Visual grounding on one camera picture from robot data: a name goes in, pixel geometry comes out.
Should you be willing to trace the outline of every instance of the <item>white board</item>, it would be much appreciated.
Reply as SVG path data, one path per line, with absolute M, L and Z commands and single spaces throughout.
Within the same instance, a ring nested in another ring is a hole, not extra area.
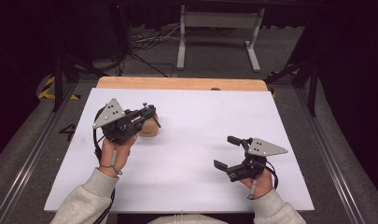
M 266 91 L 166 91 L 92 89 L 76 133 L 55 179 L 45 210 L 56 211 L 76 186 L 90 177 L 92 124 L 112 98 L 123 109 L 157 107 L 161 128 L 156 137 L 139 137 L 116 186 L 112 212 L 238 213 L 253 212 L 249 189 L 214 167 L 244 160 L 244 150 L 227 136 L 258 137 L 288 153 L 268 158 L 279 178 L 277 192 L 297 210 L 314 210 L 294 151 L 273 98 Z

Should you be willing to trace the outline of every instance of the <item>gray carpet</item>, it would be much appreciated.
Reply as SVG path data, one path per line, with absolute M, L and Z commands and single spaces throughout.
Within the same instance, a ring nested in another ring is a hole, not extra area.
M 187 41 L 185 69 L 174 70 L 173 77 L 265 78 L 269 72 L 284 67 L 301 31 L 302 28 L 260 30 L 255 46 L 261 67 L 260 73 L 252 72 L 243 46 L 250 32 L 234 30 L 230 35 L 220 35 L 209 30 L 193 31 Z M 140 50 L 136 53 L 151 63 L 176 64 L 177 47 L 178 41 L 172 39 L 153 49 Z M 170 72 L 168 65 L 156 66 L 164 73 Z M 123 75 L 161 76 L 149 66 L 130 57 L 125 60 Z M 289 79 L 290 77 L 285 77 L 282 82 Z M 12 204 L 6 223 L 49 223 L 52 220 L 53 214 L 44 212 L 43 208 L 69 145 L 68 134 L 59 131 L 70 124 L 78 123 L 89 92 L 95 87 L 96 82 L 97 79 L 89 75 L 83 76 L 77 84 L 75 94 L 80 94 L 81 99 L 68 100 L 21 196 L 15 204 Z M 302 174 L 307 180 L 307 187 L 315 206 L 314 211 L 302 212 L 302 216 L 307 223 L 351 223 L 320 153 L 319 142 L 306 118 L 306 110 L 299 103 L 297 90 L 291 89 L 288 85 L 273 85 L 273 87 L 276 90 L 274 98 L 276 106 L 295 150 Z M 45 128 L 52 108 L 52 100 L 42 99 L 41 104 L 0 155 L 0 204 L 14 183 L 38 136 Z M 334 158 L 340 165 L 347 185 L 352 190 L 364 221 L 378 223 L 378 193 L 346 143 L 321 88 L 318 88 L 315 110 L 320 127 Z M 108 220 L 108 223 L 116 222 L 115 215 Z

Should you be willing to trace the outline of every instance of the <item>person's right hand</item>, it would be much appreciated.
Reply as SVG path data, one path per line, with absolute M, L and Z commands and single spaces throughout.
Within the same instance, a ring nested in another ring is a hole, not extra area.
M 240 180 L 245 186 L 249 189 L 252 187 L 253 183 L 252 178 L 246 178 Z M 258 184 L 256 185 L 255 193 L 253 194 L 254 199 L 261 198 L 262 196 L 266 195 L 273 189 L 273 179 L 271 172 L 267 169 L 264 169 L 262 175 L 258 178 Z

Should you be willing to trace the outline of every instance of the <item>forearm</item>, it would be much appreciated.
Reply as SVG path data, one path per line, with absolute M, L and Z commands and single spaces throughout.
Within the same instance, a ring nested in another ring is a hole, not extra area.
M 305 223 L 290 203 L 285 203 L 275 189 L 253 201 L 256 224 Z
M 118 181 L 94 169 L 87 183 L 66 197 L 51 223 L 93 223 L 110 205 Z

